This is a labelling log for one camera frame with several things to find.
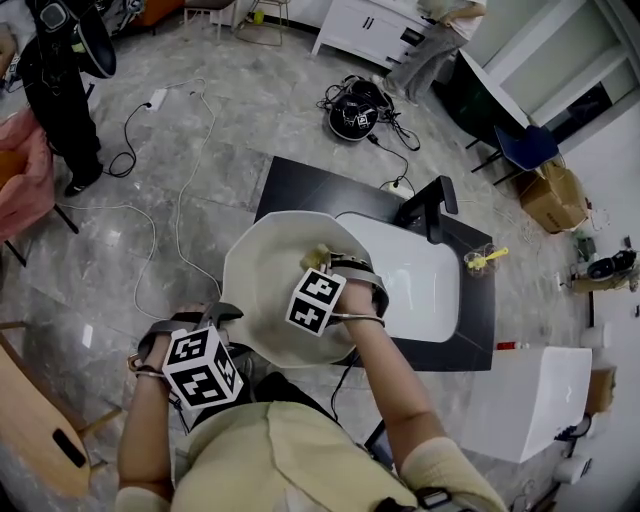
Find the person's right hand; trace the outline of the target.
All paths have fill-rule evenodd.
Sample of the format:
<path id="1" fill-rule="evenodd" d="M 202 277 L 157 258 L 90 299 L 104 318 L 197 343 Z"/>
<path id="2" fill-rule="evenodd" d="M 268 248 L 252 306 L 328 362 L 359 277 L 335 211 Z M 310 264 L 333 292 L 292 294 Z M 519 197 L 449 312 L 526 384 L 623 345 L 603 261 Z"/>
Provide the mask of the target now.
<path id="1" fill-rule="evenodd" d="M 360 280 L 348 280 L 336 303 L 335 312 L 375 315 L 371 284 Z"/>

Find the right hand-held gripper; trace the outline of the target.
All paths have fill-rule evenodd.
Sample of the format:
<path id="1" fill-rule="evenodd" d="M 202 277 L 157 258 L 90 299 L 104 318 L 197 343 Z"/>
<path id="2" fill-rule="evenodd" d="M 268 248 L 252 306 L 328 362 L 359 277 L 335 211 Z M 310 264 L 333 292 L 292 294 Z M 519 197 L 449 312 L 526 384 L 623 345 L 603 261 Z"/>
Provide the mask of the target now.
<path id="1" fill-rule="evenodd" d="M 306 333 L 321 336 L 328 326 L 360 319 L 385 325 L 383 317 L 389 306 L 388 292 L 382 278 L 363 260 L 317 252 L 314 267 L 289 263 L 285 266 L 285 278 L 291 289 L 285 320 Z M 348 280 L 371 284 L 375 315 L 335 312 Z"/>

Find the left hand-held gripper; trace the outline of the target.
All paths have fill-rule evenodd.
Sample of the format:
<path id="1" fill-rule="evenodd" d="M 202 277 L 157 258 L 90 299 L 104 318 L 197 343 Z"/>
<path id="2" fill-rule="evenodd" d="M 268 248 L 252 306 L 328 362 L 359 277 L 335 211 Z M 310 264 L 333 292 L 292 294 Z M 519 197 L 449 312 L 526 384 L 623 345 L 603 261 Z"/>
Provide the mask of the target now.
<path id="1" fill-rule="evenodd" d="M 202 410 L 232 403 L 243 388 L 232 360 L 246 357 L 250 348 L 232 342 L 225 346 L 217 329 L 243 316 L 236 306 L 216 302 L 205 309 L 203 316 L 176 314 L 160 320 L 140 341 L 137 365 L 146 360 L 156 337 L 167 335 L 170 343 L 161 374 L 180 404 L 188 410 Z"/>

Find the person's left hand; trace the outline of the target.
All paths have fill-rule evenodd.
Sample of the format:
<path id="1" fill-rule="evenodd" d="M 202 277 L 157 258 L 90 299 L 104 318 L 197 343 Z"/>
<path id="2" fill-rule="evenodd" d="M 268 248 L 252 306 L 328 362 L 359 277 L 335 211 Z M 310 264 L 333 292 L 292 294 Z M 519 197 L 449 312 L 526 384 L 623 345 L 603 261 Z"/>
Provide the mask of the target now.
<path id="1" fill-rule="evenodd" d="M 168 334 L 158 334 L 154 339 L 144 364 L 151 366 L 156 371 L 161 371 L 170 343 L 171 337 Z"/>

